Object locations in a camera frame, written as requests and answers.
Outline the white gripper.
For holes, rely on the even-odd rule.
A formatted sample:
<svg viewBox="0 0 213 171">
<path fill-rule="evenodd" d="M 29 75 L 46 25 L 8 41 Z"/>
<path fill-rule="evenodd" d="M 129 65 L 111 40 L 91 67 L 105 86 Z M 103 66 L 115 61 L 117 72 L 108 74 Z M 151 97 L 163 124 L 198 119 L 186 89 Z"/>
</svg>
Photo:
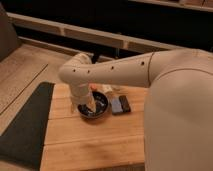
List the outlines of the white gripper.
<svg viewBox="0 0 213 171">
<path fill-rule="evenodd" d="M 96 102 L 92 97 L 92 92 L 89 84 L 70 85 L 70 97 L 74 104 L 87 104 L 87 107 L 92 111 L 96 111 Z M 71 103 L 71 113 L 75 112 L 75 105 Z"/>
</svg>

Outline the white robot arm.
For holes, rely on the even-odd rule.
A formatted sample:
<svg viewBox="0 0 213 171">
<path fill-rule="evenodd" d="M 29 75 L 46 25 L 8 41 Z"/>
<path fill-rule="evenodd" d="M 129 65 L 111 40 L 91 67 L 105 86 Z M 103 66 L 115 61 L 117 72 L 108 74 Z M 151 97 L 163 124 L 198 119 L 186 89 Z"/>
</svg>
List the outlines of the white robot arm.
<svg viewBox="0 0 213 171">
<path fill-rule="evenodd" d="M 60 67 L 74 104 L 90 83 L 146 87 L 146 171 L 213 171 L 213 53 L 176 49 L 93 64 L 79 53 Z"/>
</svg>

